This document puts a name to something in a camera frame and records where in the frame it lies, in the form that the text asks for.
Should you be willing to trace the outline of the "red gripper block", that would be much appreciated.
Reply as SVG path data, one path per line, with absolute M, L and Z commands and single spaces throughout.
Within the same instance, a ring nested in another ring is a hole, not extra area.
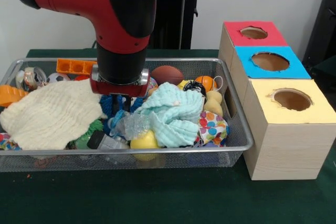
M 112 116 L 119 110 L 118 95 L 124 95 L 125 98 L 123 109 L 130 112 L 131 98 L 130 97 L 144 97 L 148 90 L 148 83 L 145 85 L 116 85 L 105 81 L 96 81 L 90 78 L 90 85 L 93 93 L 110 95 L 112 94 Z

